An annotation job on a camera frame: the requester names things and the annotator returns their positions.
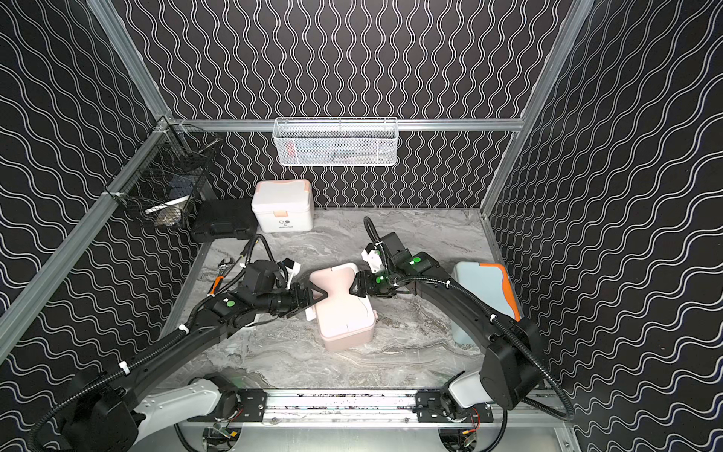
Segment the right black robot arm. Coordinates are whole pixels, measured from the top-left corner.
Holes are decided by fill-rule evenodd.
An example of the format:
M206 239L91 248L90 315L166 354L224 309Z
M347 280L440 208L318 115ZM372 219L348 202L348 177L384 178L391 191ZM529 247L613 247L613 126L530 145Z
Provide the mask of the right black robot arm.
M512 410L525 403L562 421L574 420L572 400L544 363L540 331L531 320L489 306L428 253L411 253L395 233L380 235L371 218L365 217L363 226L381 269L357 273L351 294L392 298L408 288L459 325L484 353L480 371L473 374L482 391L474 404L493 402Z

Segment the light blue first aid box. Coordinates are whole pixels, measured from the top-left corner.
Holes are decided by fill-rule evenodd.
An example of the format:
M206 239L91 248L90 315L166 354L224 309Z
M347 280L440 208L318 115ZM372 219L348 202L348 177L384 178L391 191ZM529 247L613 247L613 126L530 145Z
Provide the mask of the light blue first aid box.
M501 264L459 262L452 277L496 311L522 318L506 268Z

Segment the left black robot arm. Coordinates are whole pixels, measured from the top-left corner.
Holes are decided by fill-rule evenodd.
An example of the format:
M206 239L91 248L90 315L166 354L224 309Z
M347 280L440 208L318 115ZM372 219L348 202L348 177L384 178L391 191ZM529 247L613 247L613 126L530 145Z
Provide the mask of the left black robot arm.
M45 451L41 431L52 419L71 451L127 451L139 438L148 415L137 407L162 380L212 346L254 324L259 314L291 318L327 299L328 292L310 281L297 282L293 261L269 255L254 260L263 235L256 235L237 259L235 277L222 278L213 293L191 310L172 333L139 354L94 378L77 376L71 393L42 415L30 429L27 446Z

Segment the pink first aid box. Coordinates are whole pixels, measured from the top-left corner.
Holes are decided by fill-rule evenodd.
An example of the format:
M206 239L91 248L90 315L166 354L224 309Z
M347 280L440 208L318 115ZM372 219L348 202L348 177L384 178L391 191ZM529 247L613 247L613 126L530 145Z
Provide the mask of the pink first aid box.
M340 352L371 342L377 313L368 298L351 295L349 290L359 269L353 263L314 271L309 282L327 297L306 309L306 318L316 320L319 336L328 352Z

